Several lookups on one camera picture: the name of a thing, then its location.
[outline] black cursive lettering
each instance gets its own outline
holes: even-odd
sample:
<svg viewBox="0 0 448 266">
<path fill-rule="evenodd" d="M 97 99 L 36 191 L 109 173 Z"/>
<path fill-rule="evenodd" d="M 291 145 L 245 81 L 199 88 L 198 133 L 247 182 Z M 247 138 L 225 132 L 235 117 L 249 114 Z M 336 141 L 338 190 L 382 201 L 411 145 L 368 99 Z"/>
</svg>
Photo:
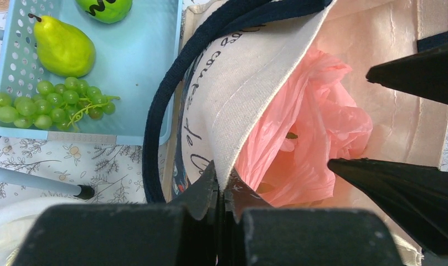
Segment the black cursive lettering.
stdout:
<svg viewBox="0 0 448 266">
<path fill-rule="evenodd" d="M 201 155 L 197 154 L 191 154 L 189 159 L 191 160 L 191 163 L 199 169 L 199 174 L 202 175 L 206 167 L 208 167 L 210 161 L 206 158 L 204 158 Z"/>
<path fill-rule="evenodd" d="M 214 52 L 211 55 L 210 59 L 206 61 L 206 68 L 201 70 L 201 72 L 199 73 L 198 78 L 196 78 L 196 83 L 191 85 L 193 90 L 191 91 L 191 93 L 188 96 L 188 99 L 187 99 L 187 102 L 186 102 L 186 110 L 189 110 L 189 107 L 193 103 L 193 95 L 194 95 L 194 93 L 196 93 L 196 89 L 199 88 L 199 79 L 204 76 L 204 73 L 206 73 L 210 69 L 210 67 L 212 67 L 212 65 L 214 64 L 216 58 L 219 57 L 220 54 L 221 54 L 221 51 L 216 51 L 216 52 Z"/>
<path fill-rule="evenodd" d="M 188 118 L 185 119 L 184 121 L 184 127 L 183 127 L 189 134 L 191 134 L 191 136 L 194 136 L 196 139 L 198 140 L 202 140 L 201 136 L 199 136 L 198 134 L 195 134 L 191 131 L 191 129 L 189 129 L 189 123 L 188 123 Z M 188 146 L 192 147 L 193 146 L 193 139 L 191 138 L 190 135 L 186 135 L 186 141 L 188 143 Z"/>
</svg>

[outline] tote bag handle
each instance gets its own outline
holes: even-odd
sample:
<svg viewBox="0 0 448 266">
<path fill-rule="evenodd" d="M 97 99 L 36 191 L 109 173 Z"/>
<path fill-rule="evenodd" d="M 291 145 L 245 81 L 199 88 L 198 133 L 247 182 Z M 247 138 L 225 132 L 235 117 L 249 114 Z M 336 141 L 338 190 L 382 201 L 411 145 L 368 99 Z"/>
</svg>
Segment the tote bag handle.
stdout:
<svg viewBox="0 0 448 266">
<path fill-rule="evenodd" d="M 320 12 L 332 0 L 229 0 L 199 26 L 165 74 L 147 115 L 142 180 L 148 203 L 165 203 L 158 170 L 158 142 L 167 105 L 195 58 L 213 40 L 248 27 Z"/>
</svg>

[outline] pink plastic bag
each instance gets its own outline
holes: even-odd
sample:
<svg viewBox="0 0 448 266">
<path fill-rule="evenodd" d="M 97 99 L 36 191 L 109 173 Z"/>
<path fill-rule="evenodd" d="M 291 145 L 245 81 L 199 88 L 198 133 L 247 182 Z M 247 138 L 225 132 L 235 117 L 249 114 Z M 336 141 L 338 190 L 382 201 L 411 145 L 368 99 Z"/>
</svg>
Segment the pink plastic bag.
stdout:
<svg viewBox="0 0 448 266">
<path fill-rule="evenodd" d="M 359 157 L 365 149 L 372 121 L 340 83 L 350 71 L 309 49 L 253 128 L 235 168 L 273 206 L 332 197 L 328 160 Z"/>
</svg>

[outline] green toy fruit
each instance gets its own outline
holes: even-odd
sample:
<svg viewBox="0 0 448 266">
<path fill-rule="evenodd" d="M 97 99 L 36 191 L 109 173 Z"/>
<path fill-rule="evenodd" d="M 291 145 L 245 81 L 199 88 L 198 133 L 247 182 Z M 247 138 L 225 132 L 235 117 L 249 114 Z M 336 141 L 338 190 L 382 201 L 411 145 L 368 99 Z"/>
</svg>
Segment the green toy fruit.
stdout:
<svg viewBox="0 0 448 266">
<path fill-rule="evenodd" d="M 132 0 L 76 0 L 89 16 L 111 24 L 123 20 L 132 7 Z"/>
</svg>

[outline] beige fabric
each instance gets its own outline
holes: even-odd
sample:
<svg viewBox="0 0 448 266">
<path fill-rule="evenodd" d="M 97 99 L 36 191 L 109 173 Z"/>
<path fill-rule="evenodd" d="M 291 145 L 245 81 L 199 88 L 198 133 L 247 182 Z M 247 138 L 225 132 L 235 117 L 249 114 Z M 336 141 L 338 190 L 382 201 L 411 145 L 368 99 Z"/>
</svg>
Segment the beige fabric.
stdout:
<svg viewBox="0 0 448 266">
<path fill-rule="evenodd" d="M 392 234 L 398 253 L 405 266 L 421 266 L 421 260 L 424 256 L 406 240 L 396 234 Z"/>
</svg>

